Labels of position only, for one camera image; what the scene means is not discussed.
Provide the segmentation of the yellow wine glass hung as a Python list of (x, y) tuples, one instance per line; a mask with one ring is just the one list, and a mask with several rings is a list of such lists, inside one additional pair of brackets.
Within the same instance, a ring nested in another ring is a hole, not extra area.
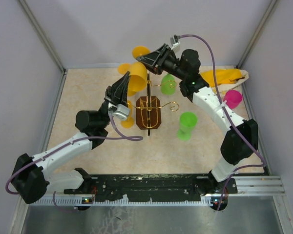
[[(131, 66), (131, 64), (129, 64), (129, 63), (121, 64), (121, 65), (118, 67), (118, 72), (119, 72), (121, 75), (124, 75), (124, 74), (129, 70), (130, 66)], [(136, 92), (134, 92), (134, 91), (132, 91), (132, 90), (130, 90), (130, 89), (128, 88), (128, 91), (127, 91), (127, 96), (128, 96), (128, 97), (131, 97), (131, 96), (133, 96), (133, 95), (135, 95), (135, 94), (136, 94)]]

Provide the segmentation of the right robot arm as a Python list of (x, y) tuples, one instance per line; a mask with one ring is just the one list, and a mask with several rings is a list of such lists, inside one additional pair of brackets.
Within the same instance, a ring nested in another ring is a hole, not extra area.
[(255, 120), (245, 120), (228, 106), (221, 104), (217, 95), (199, 73), (201, 62), (196, 50), (186, 49), (180, 58), (167, 45), (150, 52), (144, 46), (132, 51), (133, 57), (155, 75), (167, 72), (181, 80), (182, 95), (202, 108), (225, 135), (220, 147), (221, 158), (212, 169), (209, 189), (221, 192), (227, 179), (238, 167), (240, 161), (258, 150), (258, 124)]

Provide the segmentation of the green wine glass hung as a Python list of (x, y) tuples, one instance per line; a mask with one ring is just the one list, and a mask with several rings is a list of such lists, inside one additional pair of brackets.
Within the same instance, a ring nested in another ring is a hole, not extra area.
[(176, 90), (177, 83), (174, 76), (166, 74), (161, 80), (161, 92), (164, 95), (173, 95)]

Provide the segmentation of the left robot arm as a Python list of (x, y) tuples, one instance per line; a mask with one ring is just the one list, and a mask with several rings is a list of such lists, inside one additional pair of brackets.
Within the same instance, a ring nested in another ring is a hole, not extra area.
[(114, 116), (125, 120), (129, 116), (127, 90), (130, 73), (126, 72), (118, 81), (108, 86), (105, 98), (98, 110), (81, 110), (76, 114), (77, 134), (58, 146), (29, 156), (27, 153), (17, 158), (9, 185), (16, 189), (26, 204), (32, 204), (42, 198), (51, 186), (49, 176), (60, 166), (74, 157), (91, 151), (108, 139), (106, 127), (112, 123)]

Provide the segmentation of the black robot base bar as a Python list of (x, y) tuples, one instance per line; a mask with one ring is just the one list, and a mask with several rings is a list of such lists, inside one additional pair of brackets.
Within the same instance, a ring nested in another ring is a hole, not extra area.
[(140, 174), (140, 175), (86, 175), (77, 189), (65, 189), (66, 195), (114, 195), (118, 192), (181, 191), (183, 194), (236, 194), (234, 178), (221, 182), (208, 174)]

